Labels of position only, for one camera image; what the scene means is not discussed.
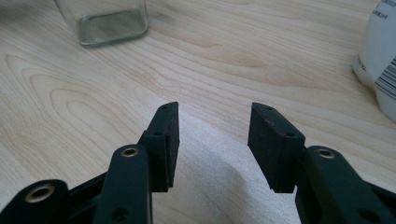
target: white bottle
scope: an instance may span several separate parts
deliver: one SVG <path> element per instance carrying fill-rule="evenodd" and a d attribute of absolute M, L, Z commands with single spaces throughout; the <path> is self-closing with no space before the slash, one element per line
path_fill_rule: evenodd
<path fill-rule="evenodd" d="M 382 112 L 396 122 L 396 0 L 382 0 L 373 11 L 353 70 L 375 90 Z"/>

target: brass screw hole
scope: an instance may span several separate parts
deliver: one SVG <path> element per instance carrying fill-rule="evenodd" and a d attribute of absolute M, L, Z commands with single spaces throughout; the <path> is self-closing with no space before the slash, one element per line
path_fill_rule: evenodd
<path fill-rule="evenodd" d="M 318 150 L 318 154 L 319 156 L 326 158 L 326 159 L 334 159 L 335 155 L 334 153 L 332 153 L 331 151 L 327 150 L 327 149 L 319 149 Z"/>
<path fill-rule="evenodd" d="M 137 155 L 138 153 L 139 153 L 139 149 L 129 147 L 129 148 L 124 149 L 121 152 L 121 155 L 123 157 L 133 157 L 133 156 Z"/>
<path fill-rule="evenodd" d="M 25 201 L 28 203 L 39 203 L 46 200 L 54 191 L 55 187 L 51 184 L 38 186 L 26 195 Z"/>

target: barcode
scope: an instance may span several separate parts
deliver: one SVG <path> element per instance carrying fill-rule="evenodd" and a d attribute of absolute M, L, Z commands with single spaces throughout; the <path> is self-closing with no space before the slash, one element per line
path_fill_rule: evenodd
<path fill-rule="evenodd" d="M 396 58 L 375 82 L 376 87 L 387 96 L 396 100 Z"/>

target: glass jar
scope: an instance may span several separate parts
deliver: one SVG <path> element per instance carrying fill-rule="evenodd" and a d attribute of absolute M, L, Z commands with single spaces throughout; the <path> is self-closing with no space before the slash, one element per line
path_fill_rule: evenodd
<path fill-rule="evenodd" d="M 149 27 L 145 0 L 54 1 L 83 46 L 136 38 Z"/>

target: wooden table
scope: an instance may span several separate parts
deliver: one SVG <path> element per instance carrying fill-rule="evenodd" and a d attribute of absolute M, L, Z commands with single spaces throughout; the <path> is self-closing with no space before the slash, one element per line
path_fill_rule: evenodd
<path fill-rule="evenodd" d="M 298 223 L 247 146 L 250 106 L 275 107 L 396 192 L 396 124 L 351 65 L 373 0 L 147 0 L 148 33 L 84 49 L 49 0 L 0 1 L 0 208 L 24 187 L 106 171 L 158 106 L 178 101 L 175 187 L 155 223 Z"/>

